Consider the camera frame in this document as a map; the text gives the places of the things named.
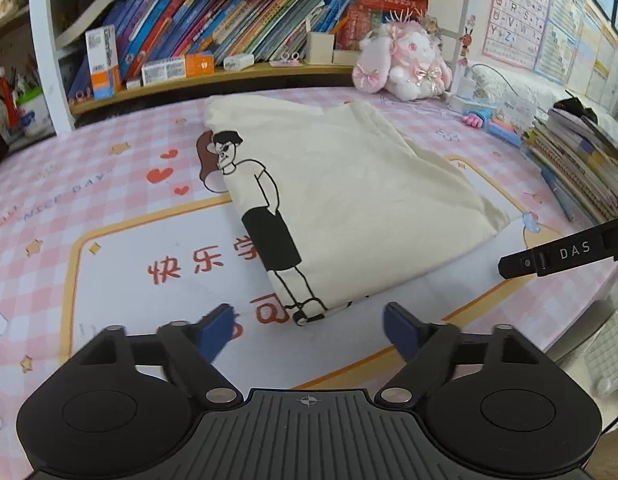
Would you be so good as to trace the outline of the alphabet wall poster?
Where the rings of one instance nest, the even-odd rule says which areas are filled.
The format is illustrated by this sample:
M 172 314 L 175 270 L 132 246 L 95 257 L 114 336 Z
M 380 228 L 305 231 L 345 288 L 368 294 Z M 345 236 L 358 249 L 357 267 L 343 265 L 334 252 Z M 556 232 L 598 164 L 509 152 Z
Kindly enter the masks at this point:
M 492 0 L 483 54 L 522 70 L 537 61 L 550 0 Z

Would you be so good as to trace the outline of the beige pen holder organizer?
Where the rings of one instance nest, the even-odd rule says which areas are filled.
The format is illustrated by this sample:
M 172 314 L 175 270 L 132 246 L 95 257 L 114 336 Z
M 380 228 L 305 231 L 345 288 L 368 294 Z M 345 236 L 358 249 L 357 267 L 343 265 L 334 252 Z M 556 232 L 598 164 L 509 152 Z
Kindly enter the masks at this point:
M 337 50 L 334 47 L 335 37 L 324 32 L 309 32 L 305 61 L 309 65 L 342 65 L 354 66 L 359 51 Z

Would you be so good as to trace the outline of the white power adapter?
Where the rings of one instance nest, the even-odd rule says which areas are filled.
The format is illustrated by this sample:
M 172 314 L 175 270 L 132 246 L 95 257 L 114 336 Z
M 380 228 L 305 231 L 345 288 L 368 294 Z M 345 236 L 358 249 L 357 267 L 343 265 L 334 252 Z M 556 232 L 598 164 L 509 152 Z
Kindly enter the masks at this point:
M 223 69 L 226 72 L 240 72 L 255 64 L 254 55 L 250 53 L 239 53 L 229 55 L 223 60 Z

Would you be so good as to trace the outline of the white green milk tin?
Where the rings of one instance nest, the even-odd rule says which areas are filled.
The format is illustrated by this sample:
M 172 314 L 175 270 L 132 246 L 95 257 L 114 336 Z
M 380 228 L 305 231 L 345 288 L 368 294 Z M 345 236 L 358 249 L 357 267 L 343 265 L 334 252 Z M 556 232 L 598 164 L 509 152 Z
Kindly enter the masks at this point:
M 17 99 L 16 106 L 26 136 L 36 136 L 53 128 L 41 87 L 22 94 Z

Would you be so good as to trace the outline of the cream t-shirt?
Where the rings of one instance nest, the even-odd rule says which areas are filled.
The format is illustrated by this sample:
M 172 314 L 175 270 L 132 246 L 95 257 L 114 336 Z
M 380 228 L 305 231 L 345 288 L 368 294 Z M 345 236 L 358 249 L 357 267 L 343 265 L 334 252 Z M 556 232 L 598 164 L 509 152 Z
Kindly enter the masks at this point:
M 446 266 L 509 223 L 374 106 L 208 101 L 204 152 L 298 325 Z

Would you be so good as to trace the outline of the red spray bottle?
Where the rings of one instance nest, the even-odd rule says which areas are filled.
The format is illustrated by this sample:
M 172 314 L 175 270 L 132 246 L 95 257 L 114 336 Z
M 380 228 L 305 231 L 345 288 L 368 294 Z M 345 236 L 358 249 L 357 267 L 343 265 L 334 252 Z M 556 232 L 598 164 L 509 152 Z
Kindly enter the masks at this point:
M 0 66 L 0 88 L 6 107 L 8 126 L 11 129 L 17 128 L 19 126 L 19 114 L 13 100 L 12 89 L 6 79 L 6 70 L 4 66 Z

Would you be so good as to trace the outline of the white orange toothpaste box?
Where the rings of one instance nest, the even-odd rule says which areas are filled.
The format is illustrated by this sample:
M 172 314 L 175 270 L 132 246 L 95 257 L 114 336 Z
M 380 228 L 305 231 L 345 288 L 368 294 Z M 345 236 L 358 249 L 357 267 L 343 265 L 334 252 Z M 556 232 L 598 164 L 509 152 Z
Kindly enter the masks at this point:
M 145 63 L 142 66 L 142 84 L 144 87 L 162 84 L 172 80 L 187 79 L 212 74 L 215 60 L 208 53 L 194 53 L 163 58 Z

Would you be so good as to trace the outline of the pastel pen bundle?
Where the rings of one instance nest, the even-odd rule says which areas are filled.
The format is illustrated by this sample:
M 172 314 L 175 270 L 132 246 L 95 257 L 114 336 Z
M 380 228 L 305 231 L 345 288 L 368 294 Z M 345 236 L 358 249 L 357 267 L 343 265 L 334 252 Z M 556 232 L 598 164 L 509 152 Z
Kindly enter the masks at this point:
M 495 138 L 515 148 L 522 148 L 523 141 L 521 136 L 516 132 L 515 128 L 507 122 L 503 122 L 495 117 L 489 118 L 487 120 L 486 131 Z

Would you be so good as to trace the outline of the row of leaning books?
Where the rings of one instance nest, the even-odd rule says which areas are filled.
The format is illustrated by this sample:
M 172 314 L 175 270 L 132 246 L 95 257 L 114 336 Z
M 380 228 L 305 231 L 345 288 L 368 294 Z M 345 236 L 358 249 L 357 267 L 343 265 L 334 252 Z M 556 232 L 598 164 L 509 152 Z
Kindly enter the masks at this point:
M 121 90 L 142 84 L 145 63 L 208 53 L 215 67 L 250 53 L 269 63 L 284 52 L 305 59 L 309 32 L 335 35 L 350 0 L 116 0 L 102 26 L 114 25 Z M 88 55 L 68 91 L 71 104 L 95 100 Z

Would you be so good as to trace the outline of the blue pink hand toy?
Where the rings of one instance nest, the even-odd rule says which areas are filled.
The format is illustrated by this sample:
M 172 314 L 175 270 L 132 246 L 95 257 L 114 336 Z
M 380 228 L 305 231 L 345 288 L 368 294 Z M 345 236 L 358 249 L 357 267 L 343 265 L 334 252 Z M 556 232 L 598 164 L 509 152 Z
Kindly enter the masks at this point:
M 464 125 L 474 129 L 486 129 L 493 114 L 494 112 L 490 108 L 468 110 L 463 114 L 462 122 Z

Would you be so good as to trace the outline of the wooden white bookshelf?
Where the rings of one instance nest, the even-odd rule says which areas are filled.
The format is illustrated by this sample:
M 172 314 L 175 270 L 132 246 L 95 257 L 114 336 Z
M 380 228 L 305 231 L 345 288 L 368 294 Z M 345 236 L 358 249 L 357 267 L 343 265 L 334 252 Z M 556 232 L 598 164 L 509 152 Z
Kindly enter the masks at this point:
M 463 0 L 460 18 L 466 18 L 469 1 Z M 69 54 L 66 49 L 56 46 L 54 9 L 52 0 L 29 0 L 30 26 L 36 62 L 38 62 L 41 84 L 52 124 L 58 136 L 67 136 L 76 126 L 76 118 L 117 103 L 141 99 L 143 96 L 153 96 L 160 93 L 173 93 L 192 87 L 215 86 L 216 84 L 231 84 L 233 81 L 243 81 L 245 87 L 257 90 L 266 88 L 267 80 L 276 82 L 284 78 L 307 79 L 313 76 L 341 76 L 346 73 L 344 65 L 307 65 L 273 67 L 268 63 L 257 63 L 239 72 L 224 72 L 217 68 L 213 73 L 203 76 L 182 79 L 180 81 L 164 82 L 152 86 L 123 90 L 110 99 L 96 100 L 70 105 L 60 73 L 60 61 Z

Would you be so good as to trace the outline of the pink checkered desk mat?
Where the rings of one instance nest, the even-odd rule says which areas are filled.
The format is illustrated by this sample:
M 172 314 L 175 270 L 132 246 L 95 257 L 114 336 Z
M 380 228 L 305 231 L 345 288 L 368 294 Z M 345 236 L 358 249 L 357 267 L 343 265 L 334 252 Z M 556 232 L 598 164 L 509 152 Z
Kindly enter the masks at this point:
M 500 257 L 572 229 L 539 171 L 438 103 L 371 103 L 452 160 L 511 222 L 460 262 L 307 328 L 288 321 L 227 198 L 199 181 L 204 101 L 100 122 L 2 162 L 0 479 L 30 471 L 15 432 L 21 403 L 111 324 L 150 333 L 227 302 L 236 333 L 217 364 L 243 389 L 379 388 L 401 364 L 381 327 L 388 301 L 473 332 L 510 323 L 538 347 L 565 351 L 574 323 L 614 287 L 618 264 L 502 281 Z

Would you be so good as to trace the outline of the stack of notebooks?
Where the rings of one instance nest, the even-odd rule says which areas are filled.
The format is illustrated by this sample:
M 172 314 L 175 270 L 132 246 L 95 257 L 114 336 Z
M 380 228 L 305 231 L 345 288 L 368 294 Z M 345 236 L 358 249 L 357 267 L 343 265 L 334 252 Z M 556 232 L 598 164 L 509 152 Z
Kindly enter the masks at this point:
M 526 130 L 523 145 L 593 222 L 618 218 L 618 149 L 595 122 L 552 108 Z

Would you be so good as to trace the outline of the usmile white orange box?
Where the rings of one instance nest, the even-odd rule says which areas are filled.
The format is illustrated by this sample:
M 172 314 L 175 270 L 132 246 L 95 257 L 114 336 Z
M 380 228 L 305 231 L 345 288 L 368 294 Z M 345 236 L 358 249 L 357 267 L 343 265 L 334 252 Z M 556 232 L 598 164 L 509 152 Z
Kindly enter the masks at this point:
M 121 90 L 115 26 L 88 30 L 85 41 L 93 98 L 112 98 Z

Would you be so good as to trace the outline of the red thick dictionary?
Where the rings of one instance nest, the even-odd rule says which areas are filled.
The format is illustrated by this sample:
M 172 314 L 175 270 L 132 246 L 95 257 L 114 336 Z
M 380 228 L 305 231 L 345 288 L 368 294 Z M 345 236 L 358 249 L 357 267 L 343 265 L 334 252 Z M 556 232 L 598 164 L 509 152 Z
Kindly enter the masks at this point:
M 346 23 L 335 37 L 336 50 L 358 50 L 359 41 L 372 29 L 398 20 L 415 21 L 427 13 L 429 0 L 350 0 L 344 11 Z

